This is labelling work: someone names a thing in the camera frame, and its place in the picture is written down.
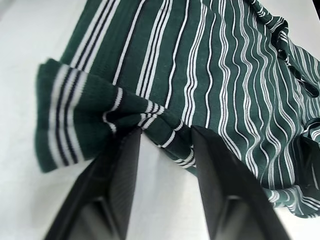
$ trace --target green striped fabric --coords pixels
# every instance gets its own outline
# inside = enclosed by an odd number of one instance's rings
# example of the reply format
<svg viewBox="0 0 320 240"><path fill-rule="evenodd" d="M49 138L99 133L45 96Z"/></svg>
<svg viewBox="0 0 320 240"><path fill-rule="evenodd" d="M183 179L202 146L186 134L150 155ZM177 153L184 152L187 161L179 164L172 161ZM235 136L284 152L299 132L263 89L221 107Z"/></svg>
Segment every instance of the green striped fabric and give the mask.
<svg viewBox="0 0 320 240"><path fill-rule="evenodd" d="M140 126L195 174L198 125L275 207L320 215L319 62L288 32L256 0L88 0L62 58L37 75L41 169L93 159Z"/></svg>

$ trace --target garment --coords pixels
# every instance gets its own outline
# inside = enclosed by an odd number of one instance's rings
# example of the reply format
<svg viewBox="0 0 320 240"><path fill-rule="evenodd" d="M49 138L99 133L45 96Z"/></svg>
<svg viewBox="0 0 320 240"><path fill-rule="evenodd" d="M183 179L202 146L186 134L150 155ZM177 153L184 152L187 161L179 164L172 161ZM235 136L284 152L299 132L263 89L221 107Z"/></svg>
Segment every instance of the garment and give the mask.
<svg viewBox="0 0 320 240"><path fill-rule="evenodd" d="M140 126L196 174L199 125L275 207L320 215L319 62L288 32L256 0L88 0L61 59L39 68L42 170L92 159Z"/></svg>

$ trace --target white stripe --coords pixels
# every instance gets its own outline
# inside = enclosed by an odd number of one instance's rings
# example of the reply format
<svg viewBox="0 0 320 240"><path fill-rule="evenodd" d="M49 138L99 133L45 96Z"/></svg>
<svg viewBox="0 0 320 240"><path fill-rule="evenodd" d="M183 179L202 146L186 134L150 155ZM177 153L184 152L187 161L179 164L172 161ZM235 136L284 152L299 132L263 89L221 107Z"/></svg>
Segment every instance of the white stripe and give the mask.
<svg viewBox="0 0 320 240"><path fill-rule="evenodd" d="M140 96L140 94L142 95L141 92L141 88L142 88L142 84L143 84L143 81L144 81L144 74L146 72L146 69L147 69L147 64L148 64L148 58L151 54L151 48L152 48L152 45L153 45L153 41L154 41L154 38L155 38L155 34L156 34L156 28L157 28L157 24L160 20L160 16L161 16L161 13L162 11L164 11L164 8L165 8L165 3L167 1L166 0L163 0L162 2L162 5L160 7L160 9L158 10L158 13L155 17L155 20L154 20L154 23L153 23L153 26L152 26L152 30L151 30L151 33L150 33L150 37L149 37L149 42L148 42L148 45L147 45L147 48L146 48L146 53L145 53L145 56L144 56L144 61L143 61L143 64L142 64L142 67L141 67L141 72L140 72L140 76L139 76L139 81L138 81L138 84L136 86L136 90L135 90L135 94Z"/></svg>
<svg viewBox="0 0 320 240"><path fill-rule="evenodd" d="M193 56L193 60L192 60L192 73L193 73L193 81L194 81L194 85L191 87L191 90L190 90L190 95L191 95L191 108L189 109L190 110L190 114L189 114L189 120L188 120L188 123L187 125L188 126L191 126L192 125L192 121L193 121L193 118L194 118L194 115L195 115L195 111L196 111L196 102L195 102L195 90L198 86L198 78L197 78L197 73L196 73L196 68L197 68L197 58L198 58L198 51L199 51L199 46L200 46L200 42L202 40L202 37L204 35L204 31L205 31L205 28L206 28L206 17L207 17L207 12L208 12L208 9L207 9L207 6L203 5L203 9L204 9L204 16L203 16L203 25L202 25L202 29L201 29L201 32L200 32L200 36L199 36L199 40L198 42L196 43L196 46L195 46L195 50L194 50L194 56Z"/></svg>
<svg viewBox="0 0 320 240"><path fill-rule="evenodd" d="M152 101L148 100L148 105L146 106L145 113L150 113L153 106L154 106L154 103Z"/></svg>
<svg viewBox="0 0 320 240"><path fill-rule="evenodd" d="M63 167L65 164L62 161L62 157L60 156L59 149L58 149L58 142L56 139L56 117L57 117L57 104L58 104L58 96L61 91L61 87L63 84L63 81L65 79L65 76L68 73L68 66L63 65L59 72L57 73L57 76L54 80L52 93L50 97L50 108L49 108L49 119L48 119L48 125L49 125L49 131L48 131L48 145L50 149L50 153L52 156L53 161L55 162L56 166Z"/></svg>
<svg viewBox="0 0 320 240"><path fill-rule="evenodd" d="M242 83L242 89L244 91L243 111L244 111L244 113L248 113L248 114L244 114L244 124L245 124L245 127L246 127L247 131L249 132L249 134L252 135L254 138L254 143L249 147L249 149L247 150L247 152L245 154L245 162L246 162L246 165L248 166L248 168L253 173L253 175L257 178L259 171L258 171L258 166L253 158L253 150L257 146L258 142L260 141L260 136L259 136L258 130L257 130L257 128L256 128L256 126L250 116L251 97L250 97L249 90L248 90L248 83L249 83L250 75L253 71L253 65L246 58L246 52L248 50L250 39L249 39L249 36L246 33L245 27L244 27L244 16L245 16L244 5L243 5L242 1L239 1L238 3L239 3L239 9L240 9L240 13L241 13L240 33L244 39L244 47L241 50L240 59L247 66L247 69L248 69L245 73L244 81Z"/></svg>
<svg viewBox="0 0 320 240"><path fill-rule="evenodd" d="M201 35L201 31L203 30L202 29L203 24L204 24L203 18L204 18L204 15L206 14L202 0L200 1L200 4L201 4L200 19L199 19L196 34L194 36L194 40L193 40L192 46L190 48L189 56L188 56L188 64L187 64L187 68L186 68L187 83L184 86L184 108L183 108L183 112L182 112L182 120L189 127L190 127L189 114L190 114L190 108L192 108L192 106L190 106L192 104L192 99L191 99L192 98L192 96L191 96L192 87L190 87L190 86L193 86L195 84L194 71L193 71L194 52L195 52L196 46L198 44L198 41L199 41L199 38Z"/></svg>
<svg viewBox="0 0 320 240"><path fill-rule="evenodd" d="M86 64L85 68L84 68L84 71L87 72L87 73L90 71L91 66L94 63L94 60L96 59L96 56L97 56L97 53L98 53L98 51L100 49L101 43L105 38L106 32L107 32L107 30L109 28L109 25L110 25L115 13L116 13L116 10L118 8L119 3L120 3L120 0L115 0L114 5L112 6L112 9L110 11L110 14L107 17L106 22L105 22L105 24L103 26L103 29L102 29L99 37L97 38L96 44L95 44L95 46L93 48L93 51L92 51L92 53L91 53L91 55L90 55L90 57L89 57L89 59L87 61L87 64Z"/></svg>
<svg viewBox="0 0 320 240"><path fill-rule="evenodd" d="M85 160L85 157L81 150L79 140L76 134L74 112L75 112L75 107L78 105L81 95L84 91L87 78L88 78L87 74L85 74L84 72L80 73L76 88L74 89L72 100L70 102L70 106L68 108L68 113L67 113L67 124L68 124L67 131L69 134L71 145L74 150L74 154L78 162L83 162Z"/></svg>
<svg viewBox="0 0 320 240"><path fill-rule="evenodd" d="M140 14L141 8L144 5L145 1L146 0L142 0L140 2L139 6L138 6L138 9L136 10L134 18L132 20L130 31L128 33L128 36L126 37L125 44L124 44L124 47L123 47L123 50L122 50L122 53L121 53L121 56L120 56L120 59L119 59L118 67L116 68L116 72L115 72L115 75L114 75L114 78L113 78L113 81L112 81L113 85L117 84L117 81L118 81L118 78L119 78L119 74L120 74L120 71L121 71L121 68L122 68L122 64L124 63L126 52L127 52L129 43L131 41L132 34L133 34L133 32L135 30L135 27L136 27L136 22L137 22L138 16Z"/></svg>
<svg viewBox="0 0 320 240"><path fill-rule="evenodd" d="M257 30L257 29L258 29L258 26L257 26L257 17L256 17L256 16L254 16L253 21L252 21L252 24L253 24L253 27ZM251 29L251 31L252 31L253 39L255 39L255 38L256 38L256 37L255 37L255 31L254 31L254 29L253 29L252 27L250 27L250 29ZM268 58L267 58L264 54L262 54L262 51L261 51L263 35L261 34L260 31L256 31L256 32L258 33L257 45L256 45L256 52L257 52L258 56L263 59L263 65L262 65L262 67L261 67L260 76L258 77L258 79L260 79L260 86L261 86L261 90L262 90L263 87L262 87L262 81L261 81L261 80L265 78L265 72L266 72L266 69L267 69L269 60L268 60ZM259 66L260 66L260 62L258 61L257 58L254 57L254 59L255 59L255 61L256 61L257 64L258 64L258 68L257 68L257 71L256 71L255 74L254 74L253 86L256 85L257 73L258 73L258 69L260 68L260 67L259 67ZM260 101L259 101L259 98L258 98L258 95L257 95L257 90L256 90L255 87L253 87L253 92L254 92L255 102L256 102L257 107L258 107L258 116L259 116L259 119L260 119L260 121L261 121L261 126L260 126L259 132L258 132L259 138L260 138L260 140L259 140L259 143L260 143L260 144L259 144L259 148L260 148L260 150L263 152L263 154L264 154L264 156L265 156L265 159L266 159L266 166L268 166L268 164L269 164L269 162L270 162L269 155L268 155L267 151L263 148L263 143L266 141L266 135L265 135L265 134L262 134L262 133L263 133L263 127L264 127L264 125L265 125L265 122L264 122L264 120L263 120L263 118L262 118L262 112L261 112L261 108L260 108L260 104L259 104ZM263 180L264 173L265 173L265 172L263 172L262 175L261 175L261 177L260 177L260 182L262 182L262 180Z"/></svg>
<svg viewBox="0 0 320 240"><path fill-rule="evenodd" d="M152 63L152 69L151 69L151 74L150 74L150 79L146 88L146 92L145 92L145 99L149 99L150 97L150 93L151 93L151 89L154 83L154 79L155 79L155 74L156 74L156 69L157 69L157 63L158 63L158 58L159 58L159 54L160 54L160 46L161 46L161 42L163 39L163 35L165 32L165 28L167 26L168 20L169 20L169 16L171 13L171 9L172 9L172 3L173 0L169 0L169 9L167 11L167 14L165 16L164 19L164 23L162 25L162 28L160 29L160 34L159 34L159 38L158 41L156 43L156 49L155 49L155 57L154 57L154 61Z"/></svg>
<svg viewBox="0 0 320 240"><path fill-rule="evenodd" d="M205 93L205 105L206 105L206 122L205 122L205 128L209 128L209 121L210 121L210 107L209 107L209 93L211 91L212 85L213 85L213 78L212 78L212 74L210 72L210 62L211 62L211 57L212 57L212 31L214 29L214 25L216 22L216 14L214 14L214 19L212 21L212 25L211 25L211 29L210 29L210 37L209 37L209 56L208 56L208 62L206 64L206 71L209 75L209 87L208 90Z"/></svg>
<svg viewBox="0 0 320 240"><path fill-rule="evenodd" d="M184 125L184 122L180 120L179 126L177 126L175 129L173 129L175 132L178 132Z"/></svg>
<svg viewBox="0 0 320 240"><path fill-rule="evenodd" d="M154 104L154 108L153 108L153 110L152 110L152 113L154 114L154 113L156 113L158 110L159 110L159 105L155 103L155 104Z"/></svg>
<svg viewBox="0 0 320 240"><path fill-rule="evenodd" d="M315 174L315 169L314 169L314 164L311 164L311 170L312 170L312 177L313 177L313 181L314 181L314 186L316 189L319 190L319 186L318 186L318 181L316 179L316 174Z"/></svg>
<svg viewBox="0 0 320 240"><path fill-rule="evenodd" d="M283 17L280 17L280 19L273 25L272 28L270 28L270 32L273 34L275 30L285 22L285 19Z"/></svg>
<svg viewBox="0 0 320 240"><path fill-rule="evenodd" d="M69 165L73 164L73 157L71 155L69 146L67 144L67 136L65 134L65 110L66 110L66 104L68 101L68 98L70 96L70 92L72 89L73 84L75 83L75 80L77 78L77 71L75 69L73 69L67 79L67 82L65 84L64 87L64 91L62 92L62 100L61 100L61 105L60 105L60 109L59 109L59 136L60 136L60 142L61 142L61 147L62 147L62 151L65 155L65 158L67 159Z"/></svg>
<svg viewBox="0 0 320 240"><path fill-rule="evenodd" d="M157 114L153 114L151 118L149 118L145 124L142 126L143 130L146 130L147 128L149 128L149 126L154 122L154 120L158 117Z"/></svg>
<svg viewBox="0 0 320 240"><path fill-rule="evenodd" d="M316 142L316 139L319 135L320 135L320 129L314 130L311 133L311 139Z"/></svg>
<svg viewBox="0 0 320 240"><path fill-rule="evenodd" d="M236 19L236 10L235 10L235 7L234 7L234 4L233 4L233 1L231 1L231 5L232 5L232 11L233 11L233 18ZM233 55L232 55L232 63L237 67L238 69L238 73L237 73L237 76L235 78L235 81L234 81L234 85L233 85L233 112L234 112L234 117L235 117L235 122L234 122L234 130L235 132L240 135L246 142L246 151L248 150L249 148L249 141L248 141L248 138L246 136L244 136L241 132L239 132L238 130L238 114L237 114L237 108L236 108L236 90L237 90L237 82L238 82L238 79L239 79L239 75L240 75L240 71L241 71L241 68L240 66L235 62L235 55L236 55L236 52L238 50L238 46L239 46L239 43L238 43L238 37L235 36L235 27L236 27L236 21L233 21L233 24L232 24L232 36L235 40L235 50L233 52Z"/></svg>
<svg viewBox="0 0 320 240"><path fill-rule="evenodd" d="M168 3L169 3L169 0L165 0L165 6L164 8L161 10L161 12L166 12L167 9L168 9ZM157 45L157 38L160 34L160 30L161 30L161 25L162 23L164 22L164 19L167 17L167 14L163 14L161 16L161 19L160 19L160 22L157 26L157 29L156 29L156 32L155 32L155 36L154 36L154 39L152 40L152 48L151 48L151 54L148 56L150 58L150 61L149 61L149 64L147 66L147 70L146 70L146 74L145 74L145 78L144 78L144 82L143 82L143 86L142 86L142 91L141 91L141 97L145 97L145 94L146 94L146 91L147 91L147 87L148 87L148 79L150 78L150 74L151 74L151 71L152 71L152 67L153 67L153 58L154 58L154 55L155 55L155 51L156 51L156 45Z"/></svg>
<svg viewBox="0 0 320 240"><path fill-rule="evenodd" d="M120 103L121 103L121 100L122 100L123 94L124 94L123 89L119 87L119 88L118 88L117 95L116 95L116 98L115 98L115 101L114 101L114 105L113 105L113 107L111 108L110 112L115 111L115 110L119 107L119 105L120 105Z"/></svg>
<svg viewBox="0 0 320 240"><path fill-rule="evenodd" d="M189 167L191 167L192 165L195 164L196 159L194 158L194 151L192 149L190 149L190 154L186 159L181 159L183 162L179 163L179 165L184 165L187 164L185 166L182 166L184 169L187 169Z"/></svg>
<svg viewBox="0 0 320 240"><path fill-rule="evenodd" d="M301 203L307 205L308 207L310 207L314 210L319 210L319 207L320 207L319 203L320 202L318 200L316 200L312 197L304 196L299 185L296 186L296 189L297 189L297 193L299 195Z"/></svg>
<svg viewBox="0 0 320 240"><path fill-rule="evenodd" d="M186 0L185 12L184 12L184 20L183 20L182 26L180 28L179 35L178 35L178 38L176 40L174 51L173 51L173 55L172 55L173 65L172 65L172 69L171 69L170 76L169 76L168 95L166 97L166 101L165 101L165 105L164 105L166 109L169 107L169 103L170 103L170 99L171 99L171 95L172 95L172 79L174 77L174 73L175 73L175 70L176 70L176 55L177 55L177 51L178 51L178 48L179 48L179 44L180 44L182 33L184 32L184 29L185 29L185 26L186 26L186 22L187 22L187 19L188 19L188 10L189 10L189 0Z"/></svg>
<svg viewBox="0 0 320 240"><path fill-rule="evenodd" d="M99 7L97 8L97 10L96 10L96 12L95 12L95 14L94 14L94 16L93 16L93 18L92 18L92 20L91 20L88 28L87 28L87 30L86 30L86 32L85 32L82 40L81 40L81 43L79 44L79 46L78 46L78 48L77 48L77 50L76 50L76 52L75 52L75 55L74 55L73 58L72 58L72 61L71 61L71 63L70 63L70 66L71 66L72 68L75 68L75 67L76 67L77 61L79 60L80 55L81 55L83 49L85 48L85 45L86 45L87 41L89 40L90 35L91 35L92 32L93 32L93 28L94 28L96 22L98 21L99 15L101 14L101 12L102 12L102 10L103 10L103 8L104 8L104 6L105 6L105 4L106 4L107 1L108 1L108 0L102 0L101 3L100 3L100 5L99 5ZM106 7L106 9L104 10L103 15L102 15L102 17L101 17L101 19L100 19L97 27L96 27L96 30L94 31L94 33L93 33L93 35L92 35L91 41L92 41L92 40L94 41L95 38L97 37L98 31L99 31L99 29L100 29L100 26L102 25L102 22L103 22L103 20L104 20L104 18L105 18L105 15L108 13L108 11L109 11L109 9L110 9L111 3L112 3L112 0L110 0L110 1L108 2L107 7ZM91 45L90 45L90 44L88 45L87 51L88 51L88 49L91 48L90 46L92 46L92 43L91 43Z"/></svg>
<svg viewBox="0 0 320 240"><path fill-rule="evenodd" d="M160 33L162 31L162 29L160 29L160 27L161 27L161 25L162 25L162 23L164 21L166 22L166 20L168 20L167 19L168 15L170 15L170 11L168 11L166 14L162 14L163 12L167 11L168 5L170 5L170 6L172 5L172 0L163 0L162 5L161 5L160 9L158 10L158 13L156 15L155 21L153 23L153 27L152 27L152 30L151 30L151 34L150 34L147 50L146 50L146 53L145 53L145 56L144 56L144 61L143 61L141 72L140 72L139 81L138 81L138 84L137 84L137 87L136 87L136 91L135 91L135 94L138 95L138 96L141 96L141 97L145 96L146 89L148 87L147 86L148 85L148 79L150 77L151 67L153 66L152 59L153 59L153 57L155 55L155 48L156 48L156 45L157 45L156 39L158 38L159 34L160 34L160 37L159 37L158 42L161 42L161 40L162 40L162 35ZM167 23L165 23L162 26L163 30L166 27L166 24Z"/></svg>
<svg viewBox="0 0 320 240"><path fill-rule="evenodd" d="M172 131L171 136L169 137L169 139L162 145L163 148L166 148L169 146L169 144L174 140L176 135L175 131Z"/></svg>
<svg viewBox="0 0 320 240"><path fill-rule="evenodd" d="M140 122L138 123L138 126L141 127L141 124L144 122L144 120L146 119L147 117L147 114L146 113L140 113L140 117L141 117L141 120Z"/></svg>
<svg viewBox="0 0 320 240"><path fill-rule="evenodd" d="M116 134L116 132L117 132L117 127L116 127L116 125L113 124L112 122L109 122L108 119L107 119L107 117L108 117L108 114L109 114L109 113L117 110L117 108L119 107L119 105L120 105L120 103L121 103L121 100L122 100L122 97L123 97L123 89L120 88L120 87L118 87L117 90L118 90L118 92L117 92L117 94L116 94L116 98L115 98L115 100L114 100L114 104L113 104L112 108L111 108L110 110L104 112L103 115L102 115L103 121L104 121L106 124L109 125L109 127L110 127L110 129L111 129L111 131L112 131L113 134Z"/></svg>
<svg viewBox="0 0 320 240"><path fill-rule="evenodd" d="M293 195L293 201L294 201L294 203L296 204L296 208L298 207L301 215L305 215L305 214L302 212L301 207L300 207L300 202L298 201L298 198L301 198L301 196L298 196L299 193L296 192L296 191L295 191L294 189L292 189L292 188L288 188L288 190L289 190L289 191L292 193L292 195Z"/></svg>
<svg viewBox="0 0 320 240"><path fill-rule="evenodd" d="M222 71L222 87L219 94L221 114L220 114L220 120L219 120L219 126L218 126L218 134L223 138L223 140L225 141L229 149L237 156L238 159L240 159L241 158L240 150L227 133L227 124L229 119L227 88L228 88L228 84L231 76L231 71L230 71L230 68L228 68L228 66L226 65L226 57L229 50L229 44L226 36L226 21L224 19L225 10L226 10L226 1L221 0L219 1L218 4L219 4L218 12L221 16L221 25L219 30L219 38L221 42L221 55L218 60L218 66Z"/></svg>

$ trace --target white table surface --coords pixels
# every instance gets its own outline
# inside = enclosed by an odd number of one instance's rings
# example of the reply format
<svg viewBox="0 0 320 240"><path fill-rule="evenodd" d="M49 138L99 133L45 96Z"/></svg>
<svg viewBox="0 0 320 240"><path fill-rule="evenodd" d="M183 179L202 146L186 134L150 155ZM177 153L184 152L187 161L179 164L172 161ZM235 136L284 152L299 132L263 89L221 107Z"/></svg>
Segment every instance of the white table surface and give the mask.
<svg viewBox="0 0 320 240"><path fill-rule="evenodd" d="M3 2L10 0L0 0L0 7ZM272 14L285 17L293 42L320 59L320 22L312 0L260 2ZM84 4L85 0L15 0L0 10L1 240L42 239L88 164L42 174L33 145L38 65L48 57L60 58ZM144 136L140 152L127 239L207 240L197 179ZM300 219L285 209L277 213L293 240L319 239L320 218Z"/></svg>

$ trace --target striped shirt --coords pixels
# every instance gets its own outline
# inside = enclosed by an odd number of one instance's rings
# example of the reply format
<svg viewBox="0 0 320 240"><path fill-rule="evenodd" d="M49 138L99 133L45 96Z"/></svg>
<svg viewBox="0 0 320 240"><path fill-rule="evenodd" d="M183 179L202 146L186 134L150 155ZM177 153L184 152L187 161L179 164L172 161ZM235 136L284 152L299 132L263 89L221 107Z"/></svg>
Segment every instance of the striped shirt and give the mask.
<svg viewBox="0 0 320 240"><path fill-rule="evenodd" d="M275 207L320 215L319 62L288 33L256 0L87 0L61 59L38 71L41 169L92 159L140 126L194 173L198 125Z"/></svg>

